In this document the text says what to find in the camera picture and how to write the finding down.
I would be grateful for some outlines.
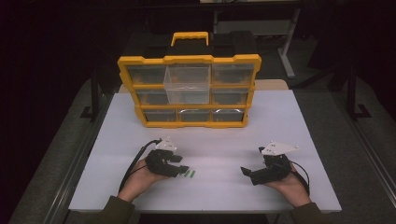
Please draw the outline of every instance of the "yellow handle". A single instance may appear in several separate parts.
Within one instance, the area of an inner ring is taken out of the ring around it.
[[[206,45],[209,45],[209,33],[208,32],[178,32],[174,33],[174,37],[172,38],[171,46],[175,45],[175,41],[177,39],[206,39]]]

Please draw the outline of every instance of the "white tabletop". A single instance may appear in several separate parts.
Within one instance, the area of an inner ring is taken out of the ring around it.
[[[180,164],[195,171],[161,181],[134,200],[146,213],[274,213],[291,209],[265,186],[253,186],[240,170],[263,168],[258,147],[271,140],[300,147],[288,157],[309,173],[311,198],[323,212],[341,206],[320,161],[292,91],[256,91],[245,128],[145,128],[128,93],[115,94],[69,209],[101,210],[134,156],[147,142],[170,136]],[[151,150],[151,145],[143,157]]]

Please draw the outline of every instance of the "toolbox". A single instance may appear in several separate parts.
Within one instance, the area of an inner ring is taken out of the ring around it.
[[[249,31],[133,34],[118,65],[146,127],[248,124],[262,59]]]

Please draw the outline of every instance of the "person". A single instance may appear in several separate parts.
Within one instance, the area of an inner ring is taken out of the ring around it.
[[[140,194],[147,191],[156,182],[168,178],[163,175],[152,173],[146,166],[145,160],[140,160],[132,175],[125,182],[120,193],[110,196],[105,208],[87,220],[87,224],[126,224],[133,211],[132,202]],[[311,201],[303,184],[293,174],[289,174],[280,181],[265,184],[269,188],[279,191],[286,200],[294,207],[290,215],[295,224],[330,224],[329,220],[318,209],[317,205]]]

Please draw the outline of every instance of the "forearm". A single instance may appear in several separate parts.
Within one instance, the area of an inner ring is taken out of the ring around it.
[[[120,198],[111,196],[105,208],[93,218],[90,218],[87,224],[126,224],[134,211],[131,203],[125,202]]]
[[[290,211],[294,224],[331,224],[315,203],[308,203]]]

